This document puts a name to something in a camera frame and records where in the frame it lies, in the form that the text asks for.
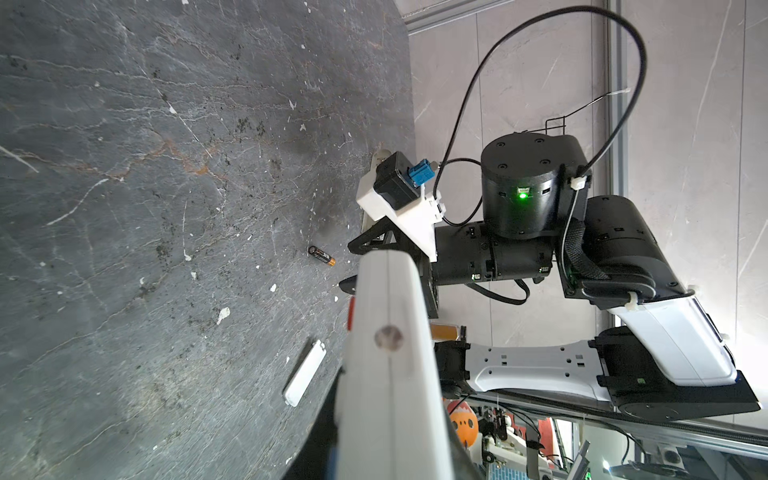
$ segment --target blue connector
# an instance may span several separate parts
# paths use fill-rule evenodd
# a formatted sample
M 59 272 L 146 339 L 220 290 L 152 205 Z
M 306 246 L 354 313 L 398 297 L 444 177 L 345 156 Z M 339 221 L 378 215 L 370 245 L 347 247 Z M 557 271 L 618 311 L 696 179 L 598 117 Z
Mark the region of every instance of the blue connector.
M 408 176 L 411 177 L 413 185 L 418 187 L 430 181 L 435 176 L 435 172 L 432 171 L 429 162 L 424 159 L 408 169 Z

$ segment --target orange ball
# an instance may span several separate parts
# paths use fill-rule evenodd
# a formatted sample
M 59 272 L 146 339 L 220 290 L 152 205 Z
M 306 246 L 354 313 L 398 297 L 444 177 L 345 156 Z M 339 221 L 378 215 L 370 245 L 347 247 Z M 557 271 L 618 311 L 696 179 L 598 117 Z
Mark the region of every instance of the orange ball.
M 465 448 L 469 448 L 475 444 L 478 438 L 478 416 L 475 415 L 467 402 L 458 403 L 458 400 L 448 402 L 445 409 L 448 412 L 453 411 L 450 414 L 451 425 L 453 430 L 458 435 L 458 440 L 464 445 Z

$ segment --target black motor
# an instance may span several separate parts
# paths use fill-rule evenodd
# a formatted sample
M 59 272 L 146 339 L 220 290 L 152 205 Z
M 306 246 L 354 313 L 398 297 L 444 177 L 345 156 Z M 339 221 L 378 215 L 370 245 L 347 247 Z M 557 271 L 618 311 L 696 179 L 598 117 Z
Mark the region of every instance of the black motor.
M 567 182 L 587 163 L 578 141 L 509 134 L 488 144 L 480 163 L 484 221 L 435 229 L 435 283 L 543 280 L 568 215 Z M 578 202 L 574 217 L 584 218 L 585 204 Z

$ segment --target screw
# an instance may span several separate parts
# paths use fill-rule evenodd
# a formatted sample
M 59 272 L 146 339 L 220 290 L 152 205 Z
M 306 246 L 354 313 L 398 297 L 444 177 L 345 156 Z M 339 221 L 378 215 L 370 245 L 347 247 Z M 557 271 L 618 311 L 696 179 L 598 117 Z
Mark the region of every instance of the screw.
M 373 336 L 373 341 L 380 349 L 395 352 L 400 349 L 403 335 L 400 329 L 394 325 L 383 326 Z

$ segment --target white paint speck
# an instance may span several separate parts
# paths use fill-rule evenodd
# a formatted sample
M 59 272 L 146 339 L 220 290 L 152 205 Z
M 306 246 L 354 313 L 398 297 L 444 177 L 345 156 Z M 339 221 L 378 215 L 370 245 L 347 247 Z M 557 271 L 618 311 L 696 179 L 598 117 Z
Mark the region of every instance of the white paint speck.
M 220 324 L 221 320 L 227 318 L 230 315 L 230 307 L 225 306 L 221 311 L 219 312 L 219 319 L 216 320 L 216 324 Z

